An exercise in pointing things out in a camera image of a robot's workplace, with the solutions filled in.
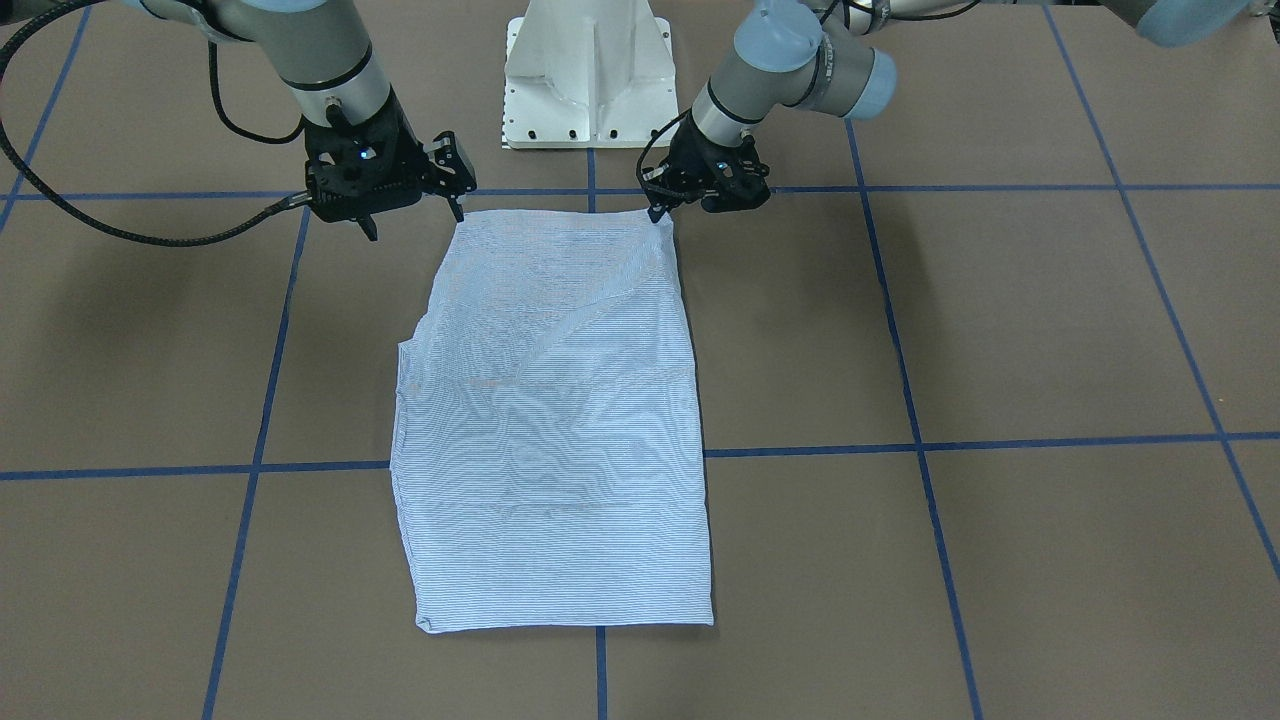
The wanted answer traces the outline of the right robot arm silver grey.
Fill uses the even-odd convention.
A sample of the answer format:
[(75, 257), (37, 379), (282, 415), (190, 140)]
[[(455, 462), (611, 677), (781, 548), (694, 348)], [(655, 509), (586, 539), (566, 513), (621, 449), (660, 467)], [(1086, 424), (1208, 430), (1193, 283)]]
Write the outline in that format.
[(426, 196), (457, 222), (474, 167), (451, 131), (421, 142), (352, 1), (142, 1), (140, 9), (193, 26), (212, 44), (257, 45), (300, 106), (305, 187), (282, 208), (352, 222), (378, 238), (375, 215)]

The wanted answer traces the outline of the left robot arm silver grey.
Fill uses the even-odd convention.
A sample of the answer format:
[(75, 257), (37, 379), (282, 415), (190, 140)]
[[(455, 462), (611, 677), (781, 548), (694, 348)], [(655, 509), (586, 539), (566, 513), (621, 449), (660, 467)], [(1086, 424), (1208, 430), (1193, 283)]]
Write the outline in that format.
[(855, 120), (873, 188), (1276, 184), (1277, 45), (1243, 1), (1175, 1), (1178, 46), (1142, 4), (965, 4), (891, 26), (854, 76), (891, 94)]

